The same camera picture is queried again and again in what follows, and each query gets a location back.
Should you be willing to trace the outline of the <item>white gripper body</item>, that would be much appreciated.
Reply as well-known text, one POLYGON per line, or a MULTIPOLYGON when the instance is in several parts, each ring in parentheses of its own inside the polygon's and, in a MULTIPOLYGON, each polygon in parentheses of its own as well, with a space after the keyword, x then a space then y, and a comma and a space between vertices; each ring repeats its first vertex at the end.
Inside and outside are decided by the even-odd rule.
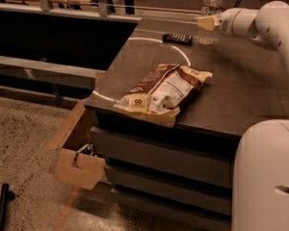
POLYGON ((219 29, 224 36, 251 38, 258 33, 255 18, 258 10, 232 8, 219 15, 219 29))

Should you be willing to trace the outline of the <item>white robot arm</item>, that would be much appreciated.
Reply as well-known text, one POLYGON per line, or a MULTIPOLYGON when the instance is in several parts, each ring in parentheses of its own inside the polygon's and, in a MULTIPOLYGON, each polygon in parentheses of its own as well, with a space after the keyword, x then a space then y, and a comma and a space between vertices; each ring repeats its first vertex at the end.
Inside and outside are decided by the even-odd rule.
POLYGON ((202 15, 197 26, 278 52, 286 103, 264 115, 240 139, 233 167, 231 231, 289 231, 289 5, 233 8, 202 15))

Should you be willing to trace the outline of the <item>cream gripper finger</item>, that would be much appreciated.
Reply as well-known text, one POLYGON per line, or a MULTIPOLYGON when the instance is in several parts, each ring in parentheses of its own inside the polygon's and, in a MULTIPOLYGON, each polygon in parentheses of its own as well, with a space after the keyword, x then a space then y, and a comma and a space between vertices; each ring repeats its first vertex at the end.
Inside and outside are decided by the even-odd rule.
POLYGON ((214 31, 219 26, 219 18, 216 15, 200 16, 197 26, 207 31, 214 31))

